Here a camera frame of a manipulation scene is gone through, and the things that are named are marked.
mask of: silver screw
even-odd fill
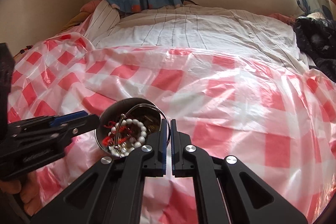
[[[110,164],[112,162],[112,158],[109,156],[102,157],[100,162],[102,164]]]
[[[228,156],[226,158],[226,162],[228,164],[235,164],[237,162],[237,158],[235,156]]]
[[[188,152],[195,152],[196,151],[196,146],[190,144],[190,145],[187,145],[185,147],[185,149],[188,151]]]
[[[150,146],[150,145],[148,145],[148,144],[146,144],[146,145],[144,145],[142,148],[141,148],[141,150],[143,151],[143,152],[150,152],[150,151],[152,151],[152,147]]]

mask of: metal bowl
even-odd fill
[[[114,159],[116,158],[112,153],[109,151],[109,149],[105,146],[103,146],[102,141],[103,139],[108,135],[110,132],[110,129],[105,128],[104,125],[107,125],[109,121],[118,121],[120,119],[121,114],[125,114],[127,111],[129,111],[132,107],[134,107],[137,104],[150,104],[155,106],[151,101],[143,99],[143,98],[128,98],[121,101],[118,101],[114,103],[113,105],[109,106],[101,115],[100,115],[100,125],[95,130],[95,137],[97,144],[99,147],[105,151],[106,153],[110,154]],[[137,118],[141,115],[149,115],[151,117],[154,117],[154,119],[157,121],[158,126],[161,125],[161,116],[158,112],[156,112],[153,109],[142,107],[135,109],[132,112],[132,115]]]

